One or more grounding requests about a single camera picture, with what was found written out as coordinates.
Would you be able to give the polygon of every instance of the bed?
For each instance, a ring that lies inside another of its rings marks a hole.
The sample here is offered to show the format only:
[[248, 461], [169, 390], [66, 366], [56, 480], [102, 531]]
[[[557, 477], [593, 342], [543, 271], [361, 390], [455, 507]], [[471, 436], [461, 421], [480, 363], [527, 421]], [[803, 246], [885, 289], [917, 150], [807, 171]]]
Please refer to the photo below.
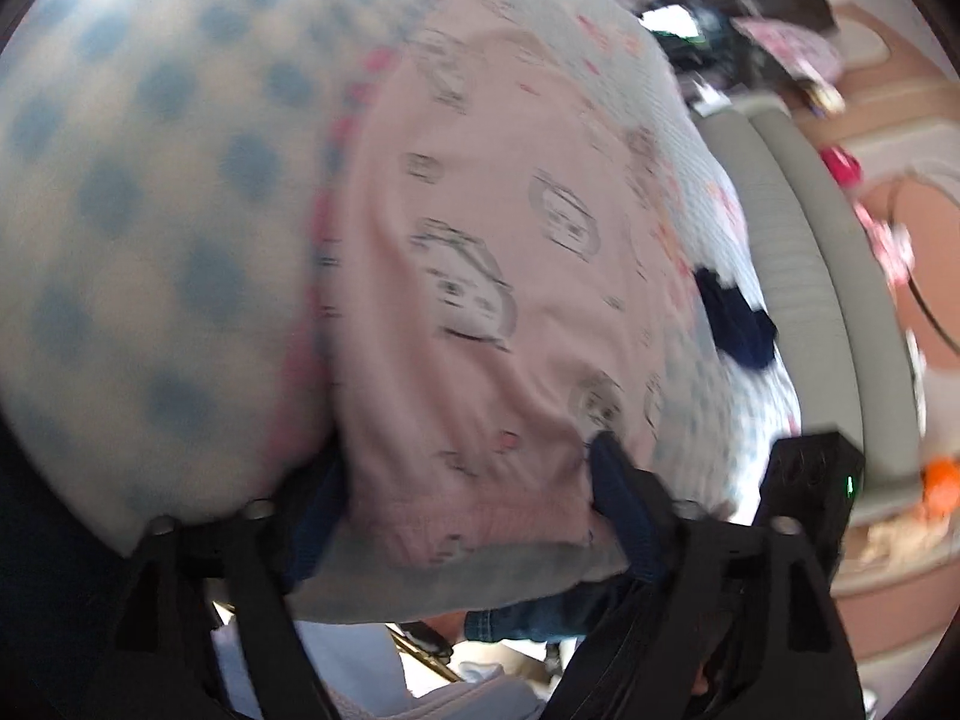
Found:
[[[840, 429], [863, 447], [867, 479], [854, 522], [919, 499], [919, 430], [909, 357], [883, 276], [837, 184], [772, 95], [691, 120], [653, 39], [611, 0], [512, 0], [594, 100], [624, 127], [656, 132], [680, 203], [671, 213], [692, 262], [736, 282], [779, 327], [762, 374], [723, 360], [723, 461], [697, 455], [696, 480], [655, 467], [675, 494], [731, 504], [747, 522], [771, 444]], [[674, 448], [690, 440], [687, 421]], [[616, 547], [491, 547], [428, 571], [384, 565], [344, 523], [318, 574], [292, 595], [318, 620], [414, 619], [495, 608], [623, 570]]]

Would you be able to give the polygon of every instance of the white garment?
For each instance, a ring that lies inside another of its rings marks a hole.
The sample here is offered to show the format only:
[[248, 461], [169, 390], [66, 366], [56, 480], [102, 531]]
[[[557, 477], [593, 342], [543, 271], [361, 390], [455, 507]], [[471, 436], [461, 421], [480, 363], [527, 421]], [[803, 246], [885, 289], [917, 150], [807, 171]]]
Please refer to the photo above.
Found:
[[[311, 664], [343, 720], [536, 720], [544, 704], [522, 680], [498, 673], [481, 683], [456, 683], [414, 698], [400, 655], [383, 625], [296, 623]], [[236, 624], [213, 632], [230, 704], [260, 720]]]

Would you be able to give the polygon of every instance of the person's leg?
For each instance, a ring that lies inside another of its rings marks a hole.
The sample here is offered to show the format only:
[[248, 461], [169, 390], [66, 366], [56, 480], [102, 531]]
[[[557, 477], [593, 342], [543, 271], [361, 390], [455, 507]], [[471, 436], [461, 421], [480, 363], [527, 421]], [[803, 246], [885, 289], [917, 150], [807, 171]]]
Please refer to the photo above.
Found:
[[493, 643], [501, 640], [551, 642], [585, 637], [636, 584], [636, 579], [621, 574], [605, 581], [578, 584], [559, 595], [535, 601], [494, 610], [469, 611], [464, 619], [464, 638]]

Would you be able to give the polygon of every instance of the headboard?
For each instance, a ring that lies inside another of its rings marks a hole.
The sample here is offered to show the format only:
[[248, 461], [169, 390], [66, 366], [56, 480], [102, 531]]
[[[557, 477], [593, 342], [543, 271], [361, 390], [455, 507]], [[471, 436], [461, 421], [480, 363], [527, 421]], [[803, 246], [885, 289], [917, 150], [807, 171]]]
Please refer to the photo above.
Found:
[[803, 430], [839, 428], [867, 458], [853, 524], [902, 511], [920, 499], [912, 371], [851, 204], [776, 98], [697, 127], [740, 196]]

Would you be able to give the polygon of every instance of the orange object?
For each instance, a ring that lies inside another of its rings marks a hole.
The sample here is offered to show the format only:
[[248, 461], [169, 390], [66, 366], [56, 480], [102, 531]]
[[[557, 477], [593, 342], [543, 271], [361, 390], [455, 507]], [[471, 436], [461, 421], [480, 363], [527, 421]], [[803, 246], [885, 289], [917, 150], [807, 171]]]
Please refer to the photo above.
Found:
[[923, 470], [923, 507], [929, 517], [947, 517], [960, 509], [960, 466], [937, 458]]

